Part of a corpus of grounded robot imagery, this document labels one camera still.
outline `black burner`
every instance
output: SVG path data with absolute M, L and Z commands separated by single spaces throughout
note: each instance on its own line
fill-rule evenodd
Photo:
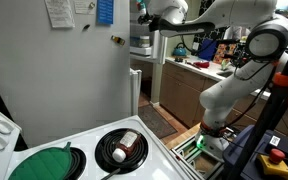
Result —
M 104 171 L 111 173 L 121 168 L 118 174 L 125 174 L 134 171 L 144 163 L 148 154 L 148 143 L 143 135 L 129 158 L 126 158 L 121 163 L 113 159 L 112 154 L 116 148 L 116 143 L 123 138 L 127 130 L 128 129 L 116 129 L 111 131 L 98 142 L 95 149 L 95 160 Z
M 65 176 L 65 180 L 76 180 L 83 173 L 86 165 L 86 156 L 84 152 L 80 149 L 71 147 L 72 162 L 70 170 Z

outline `kitchen counter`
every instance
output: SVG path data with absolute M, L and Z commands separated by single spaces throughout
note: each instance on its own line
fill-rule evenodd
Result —
M 184 68 L 184 69 L 189 70 L 189 71 L 191 71 L 193 73 L 200 74 L 200 75 L 202 75 L 204 77 L 213 79 L 215 81 L 221 81 L 223 79 L 226 79 L 225 77 L 220 76 L 220 75 L 217 74 L 219 72 L 224 72 L 224 71 L 221 70 L 221 65 L 219 65 L 219 64 L 210 62 L 210 66 L 208 68 L 197 69 L 197 68 L 195 68 L 195 67 L 193 67 L 193 66 L 191 66 L 189 64 L 185 64 L 185 61 L 191 62 L 191 63 L 203 61 L 203 59 L 200 59 L 200 58 L 198 58 L 196 56 L 188 56 L 188 58 L 184 58 L 184 62 L 182 62 L 182 63 L 175 62 L 174 60 L 175 60 L 175 58 L 173 58 L 173 57 L 167 57 L 165 59 L 165 61 L 168 62 L 168 63 L 174 64 L 174 65 L 176 65 L 178 67 Z M 226 71 L 229 71 L 229 70 L 234 71 L 235 68 L 232 67 L 232 66 L 229 66 L 228 70 L 226 70 Z M 256 96 L 259 92 L 260 92 L 260 90 L 258 89 L 256 91 L 252 92 L 251 94 L 253 96 Z M 263 95 L 261 96 L 261 98 L 264 99 L 264 100 L 267 100 L 270 95 L 271 95 L 271 93 L 264 92 Z

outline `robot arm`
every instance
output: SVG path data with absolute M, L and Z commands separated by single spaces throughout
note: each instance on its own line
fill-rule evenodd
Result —
M 184 0 L 151 0 L 148 6 L 148 12 L 153 14 L 150 28 L 166 37 L 207 33 L 231 25 L 251 30 L 245 51 L 253 61 L 200 96 L 206 110 L 196 140 L 199 144 L 203 139 L 201 148 L 218 159 L 228 143 L 217 130 L 224 126 L 235 102 L 264 86 L 273 69 L 270 62 L 288 59 L 284 52 L 288 45 L 288 19 L 274 13 L 275 5 L 276 0 L 216 0 L 193 21 L 185 20 L 188 9 Z

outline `floor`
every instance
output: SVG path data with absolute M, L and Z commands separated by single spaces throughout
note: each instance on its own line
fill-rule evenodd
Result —
M 149 104 L 150 104 L 150 98 L 141 92 L 138 106 L 142 107 Z M 154 108 L 157 110 L 157 112 L 161 114 L 162 117 L 164 117 L 166 121 L 168 121 L 177 130 L 177 133 L 164 137 L 163 139 L 160 139 L 165 145 L 188 130 L 174 116 L 168 113 L 163 107 L 156 106 Z

